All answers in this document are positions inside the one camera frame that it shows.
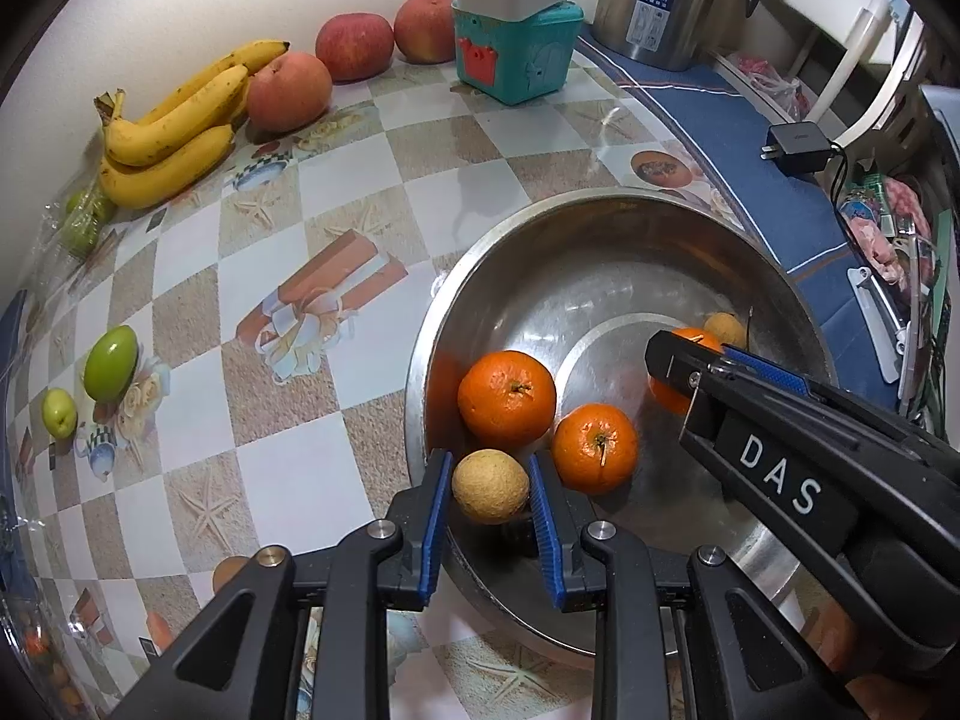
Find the mandarin orange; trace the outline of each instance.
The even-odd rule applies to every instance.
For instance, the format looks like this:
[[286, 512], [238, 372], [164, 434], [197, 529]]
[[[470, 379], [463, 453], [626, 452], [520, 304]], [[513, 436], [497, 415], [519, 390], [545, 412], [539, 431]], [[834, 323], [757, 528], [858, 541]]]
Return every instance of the mandarin orange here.
[[460, 381], [457, 406], [470, 432], [484, 445], [528, 445], [553, 423], [557, 389], [550, 371], [517, 351], [484, 355]]
[[552, 451], [568, 488], [599, 495], [630, 478], [637, 447], [637, 430], [625, 413], [605, 403], [589, 403], [560, 420]]
[[[723, 351], [723, 344], [720, 343], [720, 338], [717, 338], [713, 333], [709, 333], [700, 327], [680, 327], [671, 332], [681, 338], [686, 338], [688, 341], [699, 343], [700, 346], [705, 346], [715, 352]], [[672, 386], [656, 380], [653, 376], [647, 376], [647, 382], [650, 385], [650, 392], [653, 394], [656, 402], [669, 412], [683, 416], [686, 410], [690, 408], [690, 399], [686, 397], [686, 395], [681, 395], [673, 389]]]

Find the metal bowl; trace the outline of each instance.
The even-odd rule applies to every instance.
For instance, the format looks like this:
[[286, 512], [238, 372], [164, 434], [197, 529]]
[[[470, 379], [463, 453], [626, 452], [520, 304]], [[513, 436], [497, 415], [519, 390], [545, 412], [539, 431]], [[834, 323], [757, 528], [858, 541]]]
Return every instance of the metal bowl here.
[[[649, 396], [643, 362], [659, 329], [700, 326], [716, 311], [745, 319], [751, 307], [751, 351], [835, 380], [819, 329], [786, 274], [708, 215], [630, 189], [572, 191], [517, 212], [464, 255], [427, 311], [407, 379], [411, 479], [419, 483], [432, 448], [458, 458], [479, 448], [457, 413], [457, 386], [481, 355], [518, 349], [553, 373], [557, 418], [603, 401], [635, 420], [634, 478], [594, 498], [607, 519], [684, 554], [719, 544], [768, 597], [781, 599], [797, 560], [680, 449], [682, 420]], [[535, 651], [568, 661], [593, 656], [593, 613], [551, 607], [523, 523], [476, 525], [454, 505], [448, 534], [446, 568], [481, 613]]]

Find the banana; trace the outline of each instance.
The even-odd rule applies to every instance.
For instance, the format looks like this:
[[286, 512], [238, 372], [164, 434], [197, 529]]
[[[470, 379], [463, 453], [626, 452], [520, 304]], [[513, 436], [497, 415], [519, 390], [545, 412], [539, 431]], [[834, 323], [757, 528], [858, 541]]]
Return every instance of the banana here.
[[243, 82], [240, 93], [233, 98], [233, 103], [224, 114], [217, 119], [217, 124], [230, 124], [233, 129], [239, 129], [247, 117], [247, 95], [250, 93], [250, 78]]
[[122, 119], [125, 94], [117, 90], [109, 120], [104, 124], [104, 146], [115, 162], [132, 167], [155, 165], [196, 137], [232, 108], [247, 80], [244, 65], [224, 70], [166, 116], [152, 124]]
[[220, 57], [216, 62], [203, 68], [198, 74], [179, 85], [176, 89], [157, 105], [150, 113], [137, 121], [137, 124], [152, 124], [157, 119], [166, 116], [170, 111], [187, 100], [190, 95], [202, 89], [208, 81], [219, 76], [224, 70], [237, 65], [243, 65], [252, 76], [261, 68], [269, 65], [282, 53], [289, 49], [290, 44], [282, 40], [254, 40], [237, 47], [227, 56]]
[[100, 186], [117, 205], [148, 208], [174, 196], [216, 165], [233, 143], [229, 124], [210, 127], [157, 165], [127, 167], [104, 155]]

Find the gift box print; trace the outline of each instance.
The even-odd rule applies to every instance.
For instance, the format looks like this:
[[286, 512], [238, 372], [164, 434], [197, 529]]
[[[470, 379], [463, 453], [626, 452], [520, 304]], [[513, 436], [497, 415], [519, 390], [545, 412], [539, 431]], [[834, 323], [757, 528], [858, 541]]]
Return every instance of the gift box print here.
[[74, 635], [85, 638], [93, 635], [100, 644], [107, 646], [113, 642], [113, 635], [107, 627], [107, 619], [101, 613], [96, 599], [85, 589], [70, 613], [71, 629]]
[[241, 319], [237, 338], [256, 349], [277, 384], [311, 375], [349, 333], [350, 318], [406, 275], [397, 257], [347, 230]]

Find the starfish print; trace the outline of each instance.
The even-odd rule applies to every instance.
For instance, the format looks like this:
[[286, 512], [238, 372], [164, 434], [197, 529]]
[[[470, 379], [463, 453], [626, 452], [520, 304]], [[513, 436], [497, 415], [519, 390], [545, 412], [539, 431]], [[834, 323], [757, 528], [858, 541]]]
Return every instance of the starfish print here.
[[269, 206], [274, 205], [280, 199], [276, 194], [267, 196], [265, 191], [261, 191], [257, 196], [245, 197], [241, 194], [233, 196], [233, 205], [237, 211], [250, 217], [252, 221], [260, 223], [265, 230], [274, 229], [274, 218], [270, 213]]
[[506, 681], [493, 694], [491, 702], [496, 702], [506, 696], [511, 690], [523, 688], [530, 685], [531, 688], [537, 688], [551, 698], [557, 698], [557, 694], [546, 685], [546, 682], [536, 672], [542, 672], [549, 666], [550, 661], [541, 659], [532, 665], [523, 666], [523, 647], [519, 644], [514, 647], [514, 659], [510, 664], [482, 664], [480, 661], [467, 659], [467, 664], [480, 671], [486, 671], [496, 677], [505, 677]]
[[339, 238], [342, 234], [346, 233], [347, 230], [354, 229], [363, 235], [376, 236], [387, 232], [387, 230], [390, 229], [390, 225], [393, 223], [394, 221], [391, 218], [388, 218], [385, 221], [373, 223], [373, 203], [368, 203], [367, 207], [364, 208], [363, 215], [361, 215], [357, 224], [350, 224], [346, 227], [331, 225], [330, 227], [325, 227], [325, 232], [333, 239]]
[[574, 111], [574, 114], [581, 119], [586, 119], [591, 124], [600, 124], [602, 130], [612, 130], [616, 132], [621, 137], [630, 140], [630, 133], [628, 133], [623, 127], [618, 127], [616, 122], [626, 122], [627, 121], [627, 112], [619, 108], [614, 108], [610, 113], [603, 113], [600, 109], [600, 106], [597, 106], [597, 109], [587, 113], [586, 111]]
[[231, 554], [230, 545], [227, 542], [227, 537], [224, 536], [223, 528], [220, 527], [220, 514], [225, 512], [227, 509], [233, 506], [235, 503], [240, 502], [240, 497], [238, 495], [227, 495], [226, 498], [221, 498], [220, 500], [213, 500], [213, 466], [206, 467], [206, 481], [203, 484], [203, 499], [197, 500], [192, 495], [188, 495], [180, 488], [176, 489], [176, 494], [179, 495], [184, 504], [197, 516], [197, 522], [193, 526], [193, 531], [190, 533], [190, 545], [192, 546], [196, 543], [200, 535], [209, 530], [210, 533], [213, 533], [214, 538], [217, 539], [224, 547], [224, 550], [227, 550], [227, 555]]

